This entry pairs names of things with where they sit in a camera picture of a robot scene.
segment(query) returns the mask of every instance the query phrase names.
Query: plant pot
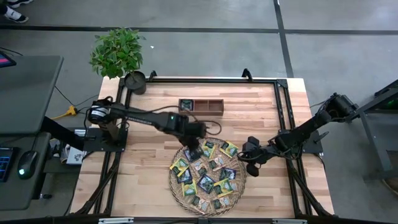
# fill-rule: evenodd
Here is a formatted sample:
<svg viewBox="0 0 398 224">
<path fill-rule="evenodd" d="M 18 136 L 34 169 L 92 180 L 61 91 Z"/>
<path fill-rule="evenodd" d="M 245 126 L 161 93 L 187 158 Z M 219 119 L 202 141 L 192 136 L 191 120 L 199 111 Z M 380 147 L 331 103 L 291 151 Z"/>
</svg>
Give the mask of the plant pot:
<svg viewBox="0 0 398 224">
<path fill-rule="evenodd" d="M 128 73 L 126 77 L 124 77 L 124 85 L 137 95 L 142 95 L 147 90 L 145 75 L 139 71 Z"/>
</svg>

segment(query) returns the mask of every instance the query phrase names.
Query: butcher block tabletop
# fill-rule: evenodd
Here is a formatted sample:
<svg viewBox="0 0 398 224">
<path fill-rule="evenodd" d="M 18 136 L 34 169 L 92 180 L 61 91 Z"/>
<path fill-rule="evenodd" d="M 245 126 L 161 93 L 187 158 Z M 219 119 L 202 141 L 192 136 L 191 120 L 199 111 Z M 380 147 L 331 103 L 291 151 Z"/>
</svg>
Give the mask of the butcher block tabletop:
<svg viewBox="0 0 398 224">
<path fill-rule="evenodd" d="M 99 99 L 116 97 L 118 79 L 105 78 Z M 289 93 L 298 126 L 310 119 L 304 81 L 288 78 Z M 124 102 L 126 90 L 121 102 Z M 281 94 L 285 110 L 284 95 Z M 261 144 L 274 137 L 280 129 L 274 87 L 257 83 L 147 83 L 145 94 L 132 95 L 130 106 L 153 110 L 168 105 L 178 105 L 178 99 L 222 99 L 224 115 L 199 116 L 219 122 L 223 130 L 215 136 L 231 141 L 239 147 L 248 136 L 258 138 Z M 178 112 L 177 108 L 164 111 Z M 116 190 L 114 193 L 113 217 L 194 217 L 174 200 L 169 189 L 169 167 L 174 154 L 181 148 L 179 141 L 152 126 L 129 122 L 126 150 L 122 153 Z M 287 128 L 289 121 L 285 118 Z M 211 126 L 216 133 L 218 127 Z M 81 166 L 71 212 L 77 211 L 89 199 L 98 186 L 103 152 L 94 152 Z M 325 171 L 319 158 L 311 154 L 302 157 L 307 185 L 324 208 L 333 213 Z M 300 208 L 304 212 L 302 193 L 298 188 Z M 105 207 L 108 188 L 104 191 Z M 237 218 L 291 218 L 294 217 L 292 197 L 285 159 L 274 157 L 264 164 L 258 177 L 248 176 L 243 196 L 236 206 L 220 217 Z"/>
</svg>

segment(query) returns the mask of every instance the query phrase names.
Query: woven basket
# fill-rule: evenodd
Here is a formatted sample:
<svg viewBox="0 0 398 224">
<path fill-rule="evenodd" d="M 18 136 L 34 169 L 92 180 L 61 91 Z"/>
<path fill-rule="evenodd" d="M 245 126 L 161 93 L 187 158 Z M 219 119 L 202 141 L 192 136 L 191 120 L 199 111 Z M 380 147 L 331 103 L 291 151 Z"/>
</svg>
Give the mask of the woven basket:
<svg viewBox="0 0 398 224">
<path fill-rule="evenodd" d="M 203 143 L 204 140 L 214 142 L 218 145 L 222 144 L 222 142 L 223 142 L 222 140 L 217 139 L 217 138 L 205 138 L 205 139 L 200 140 L 200 145 Z M 185 147 L 182 147 L 177 151 L 177 153 L 174 155 L 172 164 L 174 164 L 174 162 L 179 158 L 183 158 L 187 161 L 187 158 L 185 157 L 185 155 L 183 153 L 184 149 L 185 149 Z M 177 201 L 177 203 L 179 205 L 181 205 L 186 211 L 189 211 L 189 212 L 194 213 L 199 216 L 206 216 L 206 217 L 221 215 L 221 214 L 224 214 L 224 213 L 230 211 L 236 205 L 238 200 L 241 198 L 241 196 L 244 192 L 244 185 L 246 183 L 246 168 L 245 168 L 245 166 L 243 165 L 242 162 L 238 161 L 238 158 L 236 156 L 234 156 L 233 158 L 229 158 L 227 155 L 222 153 L 219 150 L 219 147 L 217 147 L 215 149 L 211 159 L 209 159 L 205 156 L 201 156 L 201 159 L 208 164 L 209 160 L 214 159 L 218 155 L 221 155 L 223 157 L 223 160 L 226 161 L 225 167 L 236 170 L 235 181 L 236 181 L 237 190 L 235 190 L 232 194 L 228 195 L 231 200 L 231 206 L 225 208 L 224 210 L 216 211 L 211 202 L 212 200 L 217 199 L 216 192 L 214 190 L 212 190 L 210 192 L 210 194 L 208 194 L 201 187 L 199 187 L 197 185 L 197 191 L 198 191 L 197 196 L 210 202 L 210 206 L 207 208 L 205 214 L 199 212 L 198 210 L 196 210 L 190 206 L 190 204 L 194 198 L 194 195 L 189 195 L 189 196 L 184 197 L 182 194 L 181 184 L 177 183 L 176 175 L 172 171 L 170 171 L 169 172 L 169 185 L 170 185 L 170 189 L 172 191 L 173 197 Z M 197 183 L 199 181 L 200 177 L 195 173 L 191 164 L 190 164 L 190 171 L 193 176 L 193 179 Z M 206 173 L 206 175 L 211 177 L 216 182 L 219 181 L 220 174 L 221 174 L 221 169 L 216 170 L 216 171 L 212 171 L 211 169 L 208 169 L 208 172 Z"/>
</svg>

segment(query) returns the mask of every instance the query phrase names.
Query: concrete floor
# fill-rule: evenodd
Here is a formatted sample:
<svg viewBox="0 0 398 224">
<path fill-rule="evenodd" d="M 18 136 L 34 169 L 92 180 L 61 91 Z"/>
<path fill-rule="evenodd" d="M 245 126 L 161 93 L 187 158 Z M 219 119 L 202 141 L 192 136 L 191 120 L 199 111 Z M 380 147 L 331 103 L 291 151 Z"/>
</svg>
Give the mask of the concrete floor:
<svg viewBox="0 0 398 224">
<path fill-rule="evenodd" d="M 395 0 L 279 0 L 286 29 L 397 30 Z M 278 28 L 272 0 L 36 0 L 18 9 L 28 25 L 183 28 Z M 89 53 L 100 32 L 0 30 L 0 47 L 24 55 L 65 57 L 57 86 L 74 103 L 98 94 L 101 77 L 91 72 Z M 278 34 L 143 32 L 144 66 L 149 75 L 286 77 Z M 373 93 L 397 79 L 398 35 L 287 35 L 294 77 L 304 78 L 310 104 L 332 93 L 363 105 Z M 69 104 L 54 92 L 47 116 Z M 83 116 L 61 119 L 81 126 Z M 398 198 L 363 175 L 379 167 L 362 124 L 329 124 L 321 129 L 326 175 L 335 213 L 344 218 L 398 223 Z M 23 212 L 1 212 L 0 219 L 63 215 L 77 176 L 46 180 L 49 201 Z"/>
</svg>

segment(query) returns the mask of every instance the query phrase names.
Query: wooden box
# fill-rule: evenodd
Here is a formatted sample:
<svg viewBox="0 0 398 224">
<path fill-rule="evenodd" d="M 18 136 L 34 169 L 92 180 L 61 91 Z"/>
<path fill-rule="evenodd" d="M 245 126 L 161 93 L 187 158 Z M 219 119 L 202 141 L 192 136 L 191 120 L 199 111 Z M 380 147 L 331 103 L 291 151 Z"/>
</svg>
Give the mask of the wooden box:
<svg viewBox="0 0 398 224">
<path fill-rule="evenodd" d="M 188 114 L 182 108 L 191 111 L 195 116 L 222 116 L 224 114 L 224 100 L 190 100 L 179 99 L 178 112 Z"/>
</svg>

